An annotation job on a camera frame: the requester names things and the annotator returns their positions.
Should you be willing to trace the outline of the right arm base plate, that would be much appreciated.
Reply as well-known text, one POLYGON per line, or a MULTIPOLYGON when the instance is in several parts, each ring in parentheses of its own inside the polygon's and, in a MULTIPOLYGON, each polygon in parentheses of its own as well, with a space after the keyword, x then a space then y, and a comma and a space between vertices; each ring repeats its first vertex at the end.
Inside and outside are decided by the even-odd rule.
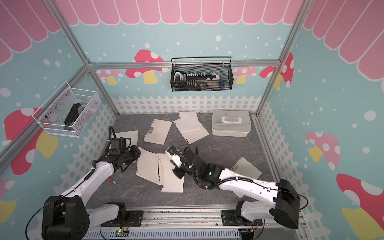
POLYGON ((240 214, 235 213, 235 210, 222 210, 221 211, 223 226, 251 226, 258 227, 263 225, 262 219, 249 221, 243 218, 240 214))

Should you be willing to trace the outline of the items in black basket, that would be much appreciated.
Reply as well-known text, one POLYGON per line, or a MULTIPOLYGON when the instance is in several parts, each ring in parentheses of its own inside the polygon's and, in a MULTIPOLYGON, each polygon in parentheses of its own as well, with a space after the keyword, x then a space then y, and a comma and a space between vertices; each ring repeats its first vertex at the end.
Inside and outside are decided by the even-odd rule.
POLYGON ((211 73, 175 72, 171 78, 173 91, 214 91, 223 90, 225 82, 215 71, 211 73))

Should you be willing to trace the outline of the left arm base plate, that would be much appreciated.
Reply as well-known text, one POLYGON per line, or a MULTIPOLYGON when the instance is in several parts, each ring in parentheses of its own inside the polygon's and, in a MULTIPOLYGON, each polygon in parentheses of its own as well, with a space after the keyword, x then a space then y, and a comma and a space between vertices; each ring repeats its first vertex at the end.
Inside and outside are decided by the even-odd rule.
POLYGON ((126 211, 119 213, 114 220, 107 221, 102 227, 140 227, 143 220, 143 211, 126 211))

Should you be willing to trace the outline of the red handled screwdriver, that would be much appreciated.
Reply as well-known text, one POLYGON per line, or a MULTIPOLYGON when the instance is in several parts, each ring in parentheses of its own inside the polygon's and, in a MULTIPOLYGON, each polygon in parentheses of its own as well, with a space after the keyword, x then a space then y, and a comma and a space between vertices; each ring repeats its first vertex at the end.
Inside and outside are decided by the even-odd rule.
POLYGON ((113 184, 115 184, 116 186, 118 186, 118 183, 114 180, 114 179, 112 179, 111 177, 109 177, 108 178, 113 184))

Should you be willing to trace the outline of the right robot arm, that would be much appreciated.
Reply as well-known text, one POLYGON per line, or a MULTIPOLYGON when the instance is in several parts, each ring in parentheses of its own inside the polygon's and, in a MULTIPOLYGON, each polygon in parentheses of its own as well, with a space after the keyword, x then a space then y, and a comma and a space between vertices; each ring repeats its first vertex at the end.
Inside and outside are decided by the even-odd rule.
POLYGON ((292 184, 284 179, 266 182, 235 173, 220 165, 204 162, 196 151, 186 147, 183 151, 175 146, 166 150, 179 178, 191 175, 197 186, 203 190, 232 191, 254 199, 254 202, 240 201, 235 215, 252 222, 257 219, 274 219, 289 229, 298 229, 301 199, 292 184))

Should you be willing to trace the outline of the white plastic storage box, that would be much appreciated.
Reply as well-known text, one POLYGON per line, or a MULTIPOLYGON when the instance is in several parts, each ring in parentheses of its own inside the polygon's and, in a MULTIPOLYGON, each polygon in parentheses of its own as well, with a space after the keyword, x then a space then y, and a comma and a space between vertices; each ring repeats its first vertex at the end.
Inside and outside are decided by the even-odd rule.
POLYGON ((247 111, 215 110, 212 115, 214 136, 245 138, 251 132, 250 113, 247 111))

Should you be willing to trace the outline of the green circuit board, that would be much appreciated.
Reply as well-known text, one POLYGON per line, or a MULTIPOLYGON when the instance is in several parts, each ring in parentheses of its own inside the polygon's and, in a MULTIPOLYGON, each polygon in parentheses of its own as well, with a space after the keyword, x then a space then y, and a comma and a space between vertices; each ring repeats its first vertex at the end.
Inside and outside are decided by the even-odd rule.
POLYGON ((115 232, 115 238, 127 238, 129 236, 129 230, 119 229, 115 232))

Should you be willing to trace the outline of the black block in white basket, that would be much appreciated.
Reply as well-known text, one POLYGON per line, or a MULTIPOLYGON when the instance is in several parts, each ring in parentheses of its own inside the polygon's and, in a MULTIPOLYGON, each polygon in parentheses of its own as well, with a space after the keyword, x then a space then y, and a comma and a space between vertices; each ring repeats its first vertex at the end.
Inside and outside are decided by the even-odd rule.
POLYGON ((73 104, 70 112, 68 113, 68 115, 64 121, 64 130, 66 130, 66 131, 73 131, 74 130, 73 125, 82 112, 81 106, 82 105, 80 103, 73 104))

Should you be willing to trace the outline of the torn lined paper page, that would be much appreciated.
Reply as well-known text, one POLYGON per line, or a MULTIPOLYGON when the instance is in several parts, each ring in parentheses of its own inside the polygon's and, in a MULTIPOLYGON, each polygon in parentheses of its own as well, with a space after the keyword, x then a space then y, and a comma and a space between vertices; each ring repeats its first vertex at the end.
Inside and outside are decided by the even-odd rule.
POLYGON ((200 122, 198 122, 200 129, 195 131, 186 131, 182 127, 182 119, 175 120, 174 124, 176 125, 179 132, 182 134, 183 138, 188 144, 192 144, 209 135, 209 132, 204 128, 204 126, 200 122))

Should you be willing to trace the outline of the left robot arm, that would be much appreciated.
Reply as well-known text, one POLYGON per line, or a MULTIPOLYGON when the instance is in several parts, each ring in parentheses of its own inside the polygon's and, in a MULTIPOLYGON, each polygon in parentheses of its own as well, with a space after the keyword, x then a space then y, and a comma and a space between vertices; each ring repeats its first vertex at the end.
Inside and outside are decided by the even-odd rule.
POLYGON ((92 169, 74 186, 59 196, 51 196, 44 203, 42 238, 44 240, 81 240, 88 230, 106 222, 124 223, 126 205, 110 202, 102 207, 87 210, 90 197, 117 170, 124 171, 141 155, 136 145, 123 153, 109 151, 93 162, 92 169))

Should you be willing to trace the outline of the large spiral notebook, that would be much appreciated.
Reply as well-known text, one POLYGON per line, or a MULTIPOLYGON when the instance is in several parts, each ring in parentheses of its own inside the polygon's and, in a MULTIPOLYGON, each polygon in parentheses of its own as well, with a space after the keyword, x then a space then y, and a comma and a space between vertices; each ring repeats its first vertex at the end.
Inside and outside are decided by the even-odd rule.
POLYGON ((128 132, 116 133, 116 136, 122 137, 122 138, 127 138, 126 147, 128 147, 129 145, 130 146, 137 145, 139 131, 128 131, 128 132))

